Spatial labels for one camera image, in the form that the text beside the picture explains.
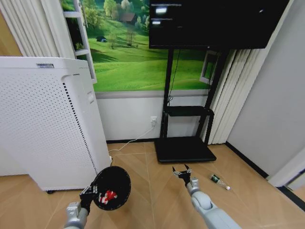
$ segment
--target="white cable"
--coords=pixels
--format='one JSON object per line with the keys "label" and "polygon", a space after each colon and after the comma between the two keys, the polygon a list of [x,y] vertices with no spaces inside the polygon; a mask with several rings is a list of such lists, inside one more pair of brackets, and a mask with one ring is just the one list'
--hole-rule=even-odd
{"label": "white cable", "polygon": [[127,146],[130,142],[133,142],[133,141],[136,141],[138,140],[140,137],[143,137],[145,134],[147,134],[148,132],[151,132],[153,129],[154,129],[155,126],[153,126],[150,130],[146,131],[144,134],[138,136],[136,139],[134,140],[131,140],[129,142],[127,142],[125,145],[123,145],[120,149],[112,149],[112,150],[109,150],[109,152],[111,151],[120,151],[121,149],[123,149],[125,146]]}

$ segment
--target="television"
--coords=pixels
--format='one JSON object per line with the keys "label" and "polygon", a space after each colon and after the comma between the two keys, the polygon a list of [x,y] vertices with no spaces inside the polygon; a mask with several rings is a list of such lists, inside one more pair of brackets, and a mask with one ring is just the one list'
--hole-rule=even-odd
{"label": "television", "polygon": [[149,47],[265,48],[289,0],[150,0]]}

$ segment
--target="baseboard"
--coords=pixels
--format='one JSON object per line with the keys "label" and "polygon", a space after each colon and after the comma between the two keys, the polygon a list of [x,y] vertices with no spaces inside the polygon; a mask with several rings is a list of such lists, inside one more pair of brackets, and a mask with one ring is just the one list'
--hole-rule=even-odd
{"label": "baseboard", "polygon": [[226,146],[229,147],[234,153],[236,153],[245,163],[247,163],[252,169],[254,169],[259,175],[263,178],[267,178],[269,176],[265,171],[263,171],[259,166],[257,166],[253,161],[247,158],[244,154],[242,154],[238,149],[236,149],[229,142],[225,142]]}
{"label": "baseboard", "polygon": [[135,141],[132,141],[133,139],[124,139],[124,140],[107,140],[107,144],[112,144],[112,143],[127,143],[127,142],[154,142],[157,138],[142,138],[138,139]]}
{"label": "baseboard", "polygon": [[280,190],[283,194],[285,194],[289,199],[291,199],[292,202],[294,202],[300,209],[305,211],[305,202],[302,201],[296,194],[294,194],[292,191],[290,191],[285,186],[278,187],[278,190]]}

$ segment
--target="doorframe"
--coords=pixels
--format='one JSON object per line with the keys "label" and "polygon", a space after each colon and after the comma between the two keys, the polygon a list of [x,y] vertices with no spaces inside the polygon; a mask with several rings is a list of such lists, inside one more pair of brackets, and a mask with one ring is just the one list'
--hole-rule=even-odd
{"label": "doorframe", "polygon": [[281,187],[286,185],[291,179],[299,174],[305,168],[305,147],[294,156],[285,166],[277,173],[267,177],[268,182],[275,186]]}

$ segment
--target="tv stand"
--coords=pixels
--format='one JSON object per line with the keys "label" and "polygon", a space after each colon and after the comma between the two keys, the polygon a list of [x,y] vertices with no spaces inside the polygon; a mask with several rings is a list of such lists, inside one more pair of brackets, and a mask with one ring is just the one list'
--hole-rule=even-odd
{"label": "tv stand", "polygon": [[[168,106],[168,96],[173,66],[173,51],[168,50],[166,79],[163,98],[160,138],[155,140],[157,158],[159,162],[202,162],[214,161],[215,155],[209,150],[208,142],[212,129],[214,113],[210,109],[226,57],[229,51],[222,51],[216,66],[214,79],[205,106]],[[168,116],[200,116],[195,136],[167,137]],[[204,142],[200,138],[206,118],[209,117]]]}

